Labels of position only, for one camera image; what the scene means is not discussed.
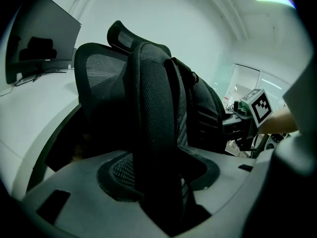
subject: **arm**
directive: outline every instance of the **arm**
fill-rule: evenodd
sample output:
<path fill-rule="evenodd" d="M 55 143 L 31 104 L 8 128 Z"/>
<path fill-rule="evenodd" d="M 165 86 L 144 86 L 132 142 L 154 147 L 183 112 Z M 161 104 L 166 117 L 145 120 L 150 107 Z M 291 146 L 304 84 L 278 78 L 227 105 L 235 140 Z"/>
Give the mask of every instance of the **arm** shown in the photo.
<path fill-rule="evenodd" d="M 298 128 L 291 112 L 288 107 L 284 107 L 273 112 L 273 114 L 260 126 L 258 134 L 291 133 L 297 130 Z"/>

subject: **mesh chair back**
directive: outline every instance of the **mesh chair back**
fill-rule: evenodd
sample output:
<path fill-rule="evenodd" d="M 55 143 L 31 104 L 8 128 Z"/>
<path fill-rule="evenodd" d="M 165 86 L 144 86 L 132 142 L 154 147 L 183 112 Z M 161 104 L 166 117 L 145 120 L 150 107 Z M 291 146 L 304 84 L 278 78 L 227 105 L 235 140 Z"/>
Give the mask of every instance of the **mesh chair back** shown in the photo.
<path fill-rule="evenodd" d="M 108 151 L 127 147 L 127 110 L 123 75 L 128 56 L 112 48 L 87 43 L 75 55 L 79 101 L 91 126 L 94 146 Z"/>

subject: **chair headrest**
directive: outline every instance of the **chair headrest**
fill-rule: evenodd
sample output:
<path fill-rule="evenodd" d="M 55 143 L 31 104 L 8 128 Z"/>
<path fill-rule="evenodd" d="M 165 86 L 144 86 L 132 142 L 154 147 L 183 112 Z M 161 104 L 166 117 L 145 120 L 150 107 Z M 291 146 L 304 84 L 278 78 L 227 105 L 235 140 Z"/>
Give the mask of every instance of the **chair headrest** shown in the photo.
<path fill-rule="evenodd" d="M 129 31 L 120 20 L 117 20 L 110 26 L 107 33 L 107 41 L 114 49 L 119 49 L 121 52 L 132 53 L 134 49 L 142 42 L 150 43 L 162 49 L 168 56 L 171 56 L 169 48 L 165 45 L 158 44 L 141 38 Z"/>

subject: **black slot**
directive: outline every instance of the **black slot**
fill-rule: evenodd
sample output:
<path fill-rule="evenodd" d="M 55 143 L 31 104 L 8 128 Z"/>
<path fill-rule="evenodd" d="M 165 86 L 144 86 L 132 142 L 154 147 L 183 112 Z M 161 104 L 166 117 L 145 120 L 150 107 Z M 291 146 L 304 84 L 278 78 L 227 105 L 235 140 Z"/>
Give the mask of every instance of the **black slot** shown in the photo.
<path fill-rule="evenodd" d="M 248 171 L 248 172 L 251 172 L 253 169 L 253 167 L 251 167 L 249 165 L 245 165 L 245 164 L 240 165 L 238 168 L 243 169 L 243 170 Z"/>
<path fill-rule="evenodd" d="M 55 190 L 37 210 L 37 214 L 48 223 L 54 225 L 59 213 L 68 200 L 70 193 L 62 190 Z"/>

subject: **black mesh fabric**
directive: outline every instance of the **black mesh fabric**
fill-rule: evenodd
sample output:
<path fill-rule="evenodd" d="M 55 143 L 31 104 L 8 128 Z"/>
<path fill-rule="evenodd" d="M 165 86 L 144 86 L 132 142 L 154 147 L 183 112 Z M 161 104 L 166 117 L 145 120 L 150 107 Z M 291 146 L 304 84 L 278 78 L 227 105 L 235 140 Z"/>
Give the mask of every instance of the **black mesh fabric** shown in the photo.
<path fill-rule="evenodd" d="M 84 44 L 76 52 L 76 85 L 92 128 L 94 154 L 128 146 L 129 120 L 122 79 L 127 59 L 128 56 L 97 43 Z"/>
<path fill-rule="evenodd" d="M 140 44 L 129 56 L 124 87 L 133 120 L 133 161 L 143 207 L 162 225 L 178 225 L 188 186 L 177 170 L 173 98 L 164 67 L 170 57 Z"/>
<path fill-rule="evenodd" d="M 113 48 L 125 51 L 128 54 L 133 52 L 134 49 L 141 43 L 147 42 L 162 49 L 167 55 L 171 56 L 170 50 L 167 46 L 150 42 L 140 36 L 135 35 L 129 31 L 120 20 L 117 20 L 109 28 L 107 33 L 107 40 L 110 46 Z"/>
<path fill-rule="evenodd" d="M 115 163 L 110 172 L 117 182 L 135 189 L 133 155 L 128 155 L 122 161 Z"/>

